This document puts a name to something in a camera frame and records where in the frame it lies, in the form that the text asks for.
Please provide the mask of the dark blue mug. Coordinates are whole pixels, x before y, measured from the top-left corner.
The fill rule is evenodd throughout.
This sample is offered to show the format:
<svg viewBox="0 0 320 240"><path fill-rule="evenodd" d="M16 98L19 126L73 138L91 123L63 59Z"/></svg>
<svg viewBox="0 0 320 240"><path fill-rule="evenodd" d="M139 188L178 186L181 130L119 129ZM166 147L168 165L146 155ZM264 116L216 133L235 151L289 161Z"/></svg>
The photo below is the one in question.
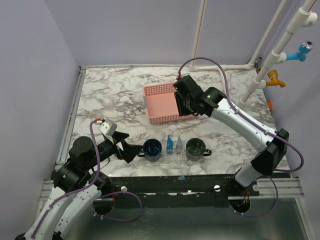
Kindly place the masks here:
<svg viewBox="0 0 320 240"><path fill-rule="evenodd" d="M138 157L145 158L149 162L157 162L162 154L162 144L159 140L151 138L144 142Z"/></svg>

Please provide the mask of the pink plastic basket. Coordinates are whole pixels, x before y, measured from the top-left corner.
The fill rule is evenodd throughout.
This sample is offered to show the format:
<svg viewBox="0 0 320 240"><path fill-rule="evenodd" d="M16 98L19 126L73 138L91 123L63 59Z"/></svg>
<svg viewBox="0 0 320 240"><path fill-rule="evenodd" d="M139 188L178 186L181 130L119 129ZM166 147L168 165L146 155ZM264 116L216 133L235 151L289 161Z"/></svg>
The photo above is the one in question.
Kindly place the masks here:
<svg viewBox="0 0 320 240"><path fill-rule="evenodd" d="M194 119L195 116L180 116L173 83L147 85L142 88L146 116L150 124L162 124Z"/></svg>

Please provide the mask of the blue toothpaste tube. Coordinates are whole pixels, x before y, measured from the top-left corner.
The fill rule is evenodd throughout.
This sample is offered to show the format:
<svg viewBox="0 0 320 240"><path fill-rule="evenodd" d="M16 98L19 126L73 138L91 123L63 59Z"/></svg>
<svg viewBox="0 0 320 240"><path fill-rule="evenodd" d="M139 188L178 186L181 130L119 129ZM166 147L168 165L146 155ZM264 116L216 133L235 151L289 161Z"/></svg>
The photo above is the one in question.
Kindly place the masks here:
<svg viewBox="0 0 320 240"><path fill-rule="evenodd" d="M174 142L172 140L172 136L168 135L167 136L167 143L166 143L166 153L168 155L171 155L173 153L173 149L174 149Z"/></svg>

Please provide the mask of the dark green mug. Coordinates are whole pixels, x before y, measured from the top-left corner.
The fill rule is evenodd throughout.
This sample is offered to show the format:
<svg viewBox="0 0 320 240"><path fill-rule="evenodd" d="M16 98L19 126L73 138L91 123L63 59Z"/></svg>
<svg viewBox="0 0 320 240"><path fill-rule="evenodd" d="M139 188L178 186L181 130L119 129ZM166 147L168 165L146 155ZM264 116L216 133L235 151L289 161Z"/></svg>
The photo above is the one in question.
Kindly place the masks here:
<svg viewBox="0 0 320 240"><path fill-rule="evenodd" d="M186 158L189 161L198 161L202 157L212 155L212 151L207 149L206 144L200 138L191 138L186 143Z"/></svg>

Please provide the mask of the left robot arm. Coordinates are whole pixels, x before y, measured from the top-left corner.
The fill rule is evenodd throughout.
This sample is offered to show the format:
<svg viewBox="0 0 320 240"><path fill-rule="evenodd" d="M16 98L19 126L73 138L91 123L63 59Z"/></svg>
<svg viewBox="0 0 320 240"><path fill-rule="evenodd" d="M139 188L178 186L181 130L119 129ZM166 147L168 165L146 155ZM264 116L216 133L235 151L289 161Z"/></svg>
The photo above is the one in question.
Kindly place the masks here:
<svg viewBox="0 0 320 240"><path fill-rule="evenodd" d="M90 137L77 138L66 163L53 176L53 188L37 220L18 240L63 240L84 211L98 198L120 189L103 172L90 173L97 165Z"/></svg>

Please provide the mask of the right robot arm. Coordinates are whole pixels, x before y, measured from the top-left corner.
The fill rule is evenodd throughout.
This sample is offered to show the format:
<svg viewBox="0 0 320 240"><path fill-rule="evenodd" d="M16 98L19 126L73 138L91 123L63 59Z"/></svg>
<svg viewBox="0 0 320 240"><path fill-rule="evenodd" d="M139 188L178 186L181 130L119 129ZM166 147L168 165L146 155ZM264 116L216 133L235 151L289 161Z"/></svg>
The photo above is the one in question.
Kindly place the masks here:
<svg viewBox="0 0 320 240"><path fill-rule="evenodd" d="M193 114L214 118L236 131L258 151L254 159L234 175L230 183L230 191L234 195L243 195L248 186L261 176L272 175L287 151L284 141L289 139L289 133L285 129L277 131L263 126L247 113L244 116L251 122L245 121L229 105L222 91L215 87L202 90L190 75L177 80L173 87L180 116Z"/></svg>

